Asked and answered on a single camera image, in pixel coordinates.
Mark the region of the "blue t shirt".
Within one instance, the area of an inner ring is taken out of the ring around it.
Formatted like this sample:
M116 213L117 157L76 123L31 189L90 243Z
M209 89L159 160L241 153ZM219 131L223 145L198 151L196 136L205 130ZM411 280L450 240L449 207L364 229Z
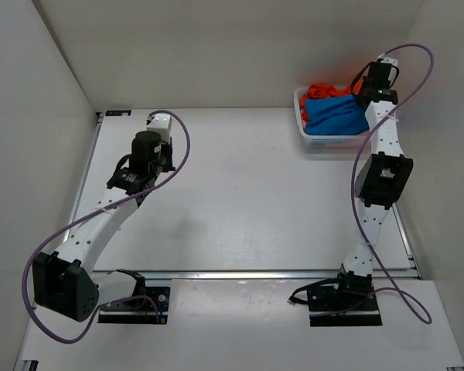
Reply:
M369 129L364 107L352 95L307 100L304 113L304 131L311 136L353 136Z

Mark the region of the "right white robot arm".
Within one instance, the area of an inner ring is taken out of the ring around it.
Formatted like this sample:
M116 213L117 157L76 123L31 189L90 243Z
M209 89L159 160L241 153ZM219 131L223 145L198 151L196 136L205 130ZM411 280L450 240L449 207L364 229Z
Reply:
M340 93L335 87L311 87L295 93L295 115L306 141L317 145L345 142L361 134L371 153L354 169L351 203L358 241L344 258L335 278L296 289L292 304L307 305L319 315L341 315L351 309L376 310L373 265L375 247L391 207L399 200L414 162L404 155L397 134L397 60L381 56L369 62Z

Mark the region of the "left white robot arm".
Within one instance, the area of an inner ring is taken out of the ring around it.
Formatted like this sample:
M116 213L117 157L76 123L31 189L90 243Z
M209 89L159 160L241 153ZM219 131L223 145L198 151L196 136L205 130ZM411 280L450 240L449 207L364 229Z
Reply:
M94 265L122 223L144 202L142 191L153 187L160 173L172 170L169 130L138 132L131 153L119 160L107 182L97 204L98 215L75 227L51 254L40 253L32 262L35 302L82 322L99 305L139 299L145 293L140 274L117 269L94 277Z

